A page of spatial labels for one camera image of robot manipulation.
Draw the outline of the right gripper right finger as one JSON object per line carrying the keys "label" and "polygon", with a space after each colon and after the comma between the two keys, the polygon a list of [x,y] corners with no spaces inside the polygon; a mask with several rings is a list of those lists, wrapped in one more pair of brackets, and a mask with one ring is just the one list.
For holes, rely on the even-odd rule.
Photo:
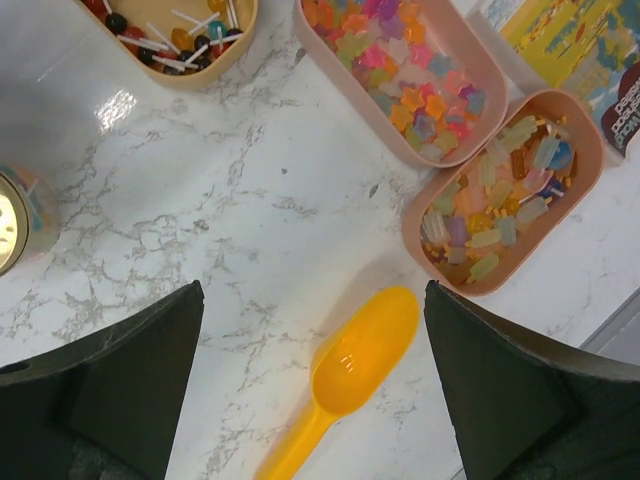
{"label": "right gripper right finger", "polygon": [[434,280],[424,317],[467,478],[638,478],[638,366],[520,326]]}

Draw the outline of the clear glass jar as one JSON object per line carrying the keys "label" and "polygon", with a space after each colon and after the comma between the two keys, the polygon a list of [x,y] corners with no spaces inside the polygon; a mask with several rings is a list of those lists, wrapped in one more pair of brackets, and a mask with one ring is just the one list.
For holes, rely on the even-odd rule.
{"label": "clear glass jar", "polygon": [[29,216],[28,242],[20,261],[12,268],[15,269],[21,263],[43,256],[54,247],[61,233],[60,211],[53,190],[34,171],[2,164],[2,175],[18,189]]}

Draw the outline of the tan tray of lollipops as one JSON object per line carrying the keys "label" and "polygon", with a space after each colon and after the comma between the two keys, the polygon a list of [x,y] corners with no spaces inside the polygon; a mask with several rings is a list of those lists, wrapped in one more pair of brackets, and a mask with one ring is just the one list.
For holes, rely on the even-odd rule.
{"label": "tan tray of lollipops", "polygon": [[155,82],[205,87],[246,53],[257,1],[78,1],[84,13]]}

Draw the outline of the pink tray of gummy candies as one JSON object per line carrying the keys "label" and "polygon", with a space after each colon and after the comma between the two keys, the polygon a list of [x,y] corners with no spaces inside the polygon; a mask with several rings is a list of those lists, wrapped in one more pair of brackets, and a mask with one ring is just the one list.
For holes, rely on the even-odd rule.
{"label": "pink tray of gummy candies", "polygon": [[297,1],[299,40],[401,160],[452,167],[505,118],[496,61],[450,1]]}

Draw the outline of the yellow plastic scoop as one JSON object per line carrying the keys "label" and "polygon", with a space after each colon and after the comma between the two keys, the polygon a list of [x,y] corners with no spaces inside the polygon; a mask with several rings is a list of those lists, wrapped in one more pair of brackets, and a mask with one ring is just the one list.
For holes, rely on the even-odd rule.
{"label": "yellow plastic scoop", "polygon": [[256,479],[291,479],[330,427],[362,408],[408,351],[421,309],[404,286],[377,292],[316,350],[310,400],[257,469]]}

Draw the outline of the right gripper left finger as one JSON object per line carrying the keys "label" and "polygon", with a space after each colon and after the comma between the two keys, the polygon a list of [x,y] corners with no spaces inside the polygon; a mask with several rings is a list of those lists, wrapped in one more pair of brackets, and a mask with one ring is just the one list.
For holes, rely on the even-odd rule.
{"label": "right gripper left finger", "polygon": [[203,313],[193,281],[109,327],[2,366],[2,478],[164,478]]}

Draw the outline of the round gold jar lid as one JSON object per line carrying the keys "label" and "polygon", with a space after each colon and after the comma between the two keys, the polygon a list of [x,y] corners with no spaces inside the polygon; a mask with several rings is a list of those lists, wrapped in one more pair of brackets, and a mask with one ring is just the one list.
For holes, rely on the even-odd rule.
{"label": "round gold jar lid", "polygon": [[29,216],[16,186],[1,176],[1,275],[17,265],[29,237]]}

